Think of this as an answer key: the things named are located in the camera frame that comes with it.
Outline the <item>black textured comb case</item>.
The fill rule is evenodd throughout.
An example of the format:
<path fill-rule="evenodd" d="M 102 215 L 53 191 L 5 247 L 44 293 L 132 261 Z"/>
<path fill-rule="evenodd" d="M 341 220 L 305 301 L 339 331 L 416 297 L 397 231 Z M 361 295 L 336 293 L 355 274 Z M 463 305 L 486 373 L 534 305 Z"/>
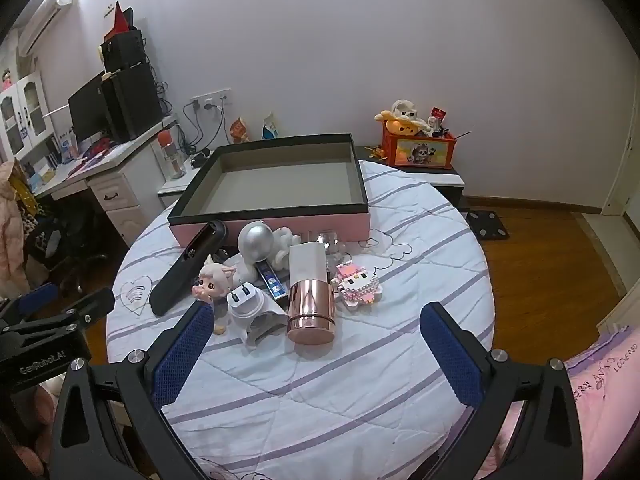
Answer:
<path fill-rule="evenodd" d="M 207 222 L 196 234 L 182 254 L 154 286 L 150 305 L 155 316 L 164 316 L 191 290 L 191 285 L 208 256 L 212 256 L 227 237 L 227 227 L 220 221 Z"/>

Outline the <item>pink-haired doll figurine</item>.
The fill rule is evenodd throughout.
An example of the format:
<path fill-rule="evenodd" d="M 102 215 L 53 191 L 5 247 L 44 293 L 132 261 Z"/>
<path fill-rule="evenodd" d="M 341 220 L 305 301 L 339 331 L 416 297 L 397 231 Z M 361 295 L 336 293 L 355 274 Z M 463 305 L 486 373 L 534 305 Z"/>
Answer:
<path fill-rule="evenodd" d="M 191 288 L 191 294 L 196 300 L 203 301 L 212 307 L 215 317 L 213 329 L 215 335 L 222 335 L 227 331 L 227 296 L 232 291 L 235 271 L 235 266 L 225 266 L 215 261 L 212 255 L 208 255 Z"/>

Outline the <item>white round plug adapter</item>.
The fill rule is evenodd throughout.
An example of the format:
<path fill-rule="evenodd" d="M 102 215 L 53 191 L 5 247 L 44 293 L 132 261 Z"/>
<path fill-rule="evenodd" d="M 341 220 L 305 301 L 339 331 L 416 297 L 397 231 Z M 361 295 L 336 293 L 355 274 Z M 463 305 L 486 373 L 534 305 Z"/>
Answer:
<path fill-rule="evenodd" d="M 231 326 L 248 348 L 263 336 L 288 325 L 288 315 L 268 294 L 244 283 L 227 295 Z"/>

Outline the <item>blue gold lighter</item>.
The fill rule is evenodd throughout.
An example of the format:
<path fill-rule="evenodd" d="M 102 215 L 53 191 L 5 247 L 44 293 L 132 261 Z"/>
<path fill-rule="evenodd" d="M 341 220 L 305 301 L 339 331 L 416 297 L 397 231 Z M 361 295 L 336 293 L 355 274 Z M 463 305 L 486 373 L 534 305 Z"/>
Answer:
<path fill-rule="evenodd" d="M 268 292 L 274 301 L 282 301 L 288 298 L 288 291 L 286 290 L 286 287 L 280 281 L 277 272 L 273 270 L 267 260 L 256 262 L 255 268 L 264 281 Z"/>

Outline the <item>silver ball white plush toy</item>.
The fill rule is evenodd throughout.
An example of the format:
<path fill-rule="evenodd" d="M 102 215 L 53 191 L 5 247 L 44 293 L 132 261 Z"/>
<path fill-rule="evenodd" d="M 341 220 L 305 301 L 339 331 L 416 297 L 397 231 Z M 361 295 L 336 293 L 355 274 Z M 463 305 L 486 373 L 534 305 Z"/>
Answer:
<path fill-rule="evenodd" d="M 250 222 L 240 231 L 238 237 L 239 252 L 228 258 L 225 266 L 234 266 L 233 285 L 254 283 L 259 275 L 257 265 L 268 263 L 273 270 L 288 270 L 290 249 L 300 243 L 300 236 L 289 228 L 271 229 L 263 221 Z"/>

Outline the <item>rose gold white cylinder bottle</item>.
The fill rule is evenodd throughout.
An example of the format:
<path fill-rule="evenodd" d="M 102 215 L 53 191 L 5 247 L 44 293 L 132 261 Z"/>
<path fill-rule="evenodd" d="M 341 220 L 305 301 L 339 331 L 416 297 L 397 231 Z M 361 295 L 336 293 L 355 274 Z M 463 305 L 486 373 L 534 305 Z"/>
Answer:
<path fill-rule="evenodd" d="M 320 346 L 335 337 L 335 304 L 326 274 L 326 250 L 318 242 L 292 246 L 288 339 Z"/>

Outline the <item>clear crystal bottle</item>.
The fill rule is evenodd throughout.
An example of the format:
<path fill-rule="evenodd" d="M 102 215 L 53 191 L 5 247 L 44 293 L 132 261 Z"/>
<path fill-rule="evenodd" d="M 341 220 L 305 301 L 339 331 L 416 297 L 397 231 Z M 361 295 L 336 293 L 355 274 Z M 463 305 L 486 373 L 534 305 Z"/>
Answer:
<path fill-rule="evenodd" d="M 345 244 L 338 239 L 334 231 L 323 231 L 317 236 L 317 242 L 324 247 L 326 263 L 337 266 L 341 264 L 345 255 Z"/>

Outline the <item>pink jacket on chair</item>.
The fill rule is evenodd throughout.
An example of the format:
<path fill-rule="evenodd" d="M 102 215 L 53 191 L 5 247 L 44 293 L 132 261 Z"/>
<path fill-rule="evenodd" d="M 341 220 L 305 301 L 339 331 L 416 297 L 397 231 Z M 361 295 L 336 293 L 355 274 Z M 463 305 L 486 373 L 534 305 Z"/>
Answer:
<path fill-rule="evenodd" d="M 37 202 L 20 163 L 1 164 L 1 297 L 14 299 L 30 291 L 25 271 L 25 234 L 20 204 L 32 216 Z"/>

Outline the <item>pink printed bedding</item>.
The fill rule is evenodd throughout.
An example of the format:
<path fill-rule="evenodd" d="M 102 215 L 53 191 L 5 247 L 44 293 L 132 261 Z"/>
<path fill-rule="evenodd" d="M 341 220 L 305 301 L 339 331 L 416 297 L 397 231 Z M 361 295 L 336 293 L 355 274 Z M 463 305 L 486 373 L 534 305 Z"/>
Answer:
<path fill-rule="evenodd" d="M 605 470 L 639 415 L 639 331 L 603 335 L 565 362 L 578 411 L 585 479 Z"/>

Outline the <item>black office chair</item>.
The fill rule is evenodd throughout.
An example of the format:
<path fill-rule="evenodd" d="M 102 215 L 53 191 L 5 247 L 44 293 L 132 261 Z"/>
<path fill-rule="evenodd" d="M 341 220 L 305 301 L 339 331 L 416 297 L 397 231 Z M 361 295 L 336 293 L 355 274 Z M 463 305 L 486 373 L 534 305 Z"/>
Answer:
<path fill-rule="evenodd" d="M 38 202 L 24 255 L 47 271 L 46 281 L 63 296 L 84 296 L 92 280 L 110 270 L 126 249 L 106 212 L 88 191 Z"/>

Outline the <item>white striped quilted tablecloth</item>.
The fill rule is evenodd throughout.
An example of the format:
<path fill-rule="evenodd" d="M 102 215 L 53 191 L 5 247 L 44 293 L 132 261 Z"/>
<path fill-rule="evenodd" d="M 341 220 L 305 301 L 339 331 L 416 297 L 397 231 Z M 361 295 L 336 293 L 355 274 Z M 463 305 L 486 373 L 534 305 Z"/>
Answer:
<path fill-rule="evenodd" d="M 488 264 L 468 224 L 427 184 L 370 203 L 368 240 L 348 246 L 383 292 L 338 307 L 334 341 L 283 332 L 248 348 L 213 336 L 165 415 L 211 479 L 405 479 L 445 442 L 463 408 L 419 330 L 442 304 L 494 339 Z"/>

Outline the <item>black bathroom scale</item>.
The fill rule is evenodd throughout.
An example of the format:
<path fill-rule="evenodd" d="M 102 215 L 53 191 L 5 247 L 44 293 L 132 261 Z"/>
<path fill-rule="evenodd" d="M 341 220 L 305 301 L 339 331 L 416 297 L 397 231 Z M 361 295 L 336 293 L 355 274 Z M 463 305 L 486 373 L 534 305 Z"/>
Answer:
<path fill-rule="evenodd" d="M 493 210 L 470 210 L 465 217 L 475 237 L 482 240 L 507 240 L 510 235 Z"/>

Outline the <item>black computer monitor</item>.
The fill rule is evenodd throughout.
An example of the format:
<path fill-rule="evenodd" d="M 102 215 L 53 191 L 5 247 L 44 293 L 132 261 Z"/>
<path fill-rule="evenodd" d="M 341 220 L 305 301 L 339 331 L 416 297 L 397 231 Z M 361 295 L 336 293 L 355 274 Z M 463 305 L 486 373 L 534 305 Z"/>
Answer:
<path fill-rule="evenodd" d="M 97 133 L 104 133 L 108 126 L 105 102 L 101 93 L 103 72 L 86 82 L 68 99 L 73 130 L 78 142 Z"/>

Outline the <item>orange snack bag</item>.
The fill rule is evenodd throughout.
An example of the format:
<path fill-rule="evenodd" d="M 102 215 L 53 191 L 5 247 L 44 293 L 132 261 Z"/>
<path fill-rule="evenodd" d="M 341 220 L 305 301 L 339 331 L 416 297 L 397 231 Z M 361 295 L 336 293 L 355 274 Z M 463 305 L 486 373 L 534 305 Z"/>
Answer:
<path fill-rule="evenodd" d="M 247 126 L 244 124 L 241 117 L 232 122 L 229 133 L 233 144 L 250 142 L 250 135 L 248 134 Z"/>

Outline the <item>white air conditioner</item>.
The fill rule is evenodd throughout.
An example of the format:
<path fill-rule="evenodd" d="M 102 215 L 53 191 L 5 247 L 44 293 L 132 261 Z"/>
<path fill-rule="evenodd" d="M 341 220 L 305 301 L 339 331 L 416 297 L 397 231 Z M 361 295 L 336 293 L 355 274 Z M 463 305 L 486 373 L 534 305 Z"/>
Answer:
<path fill-rule="evenodd" d="M 18 55 L 21 58 L 32 55 L 42 36 L 73 4 L 74 0 L 43 0 L 18 37 Z"/>

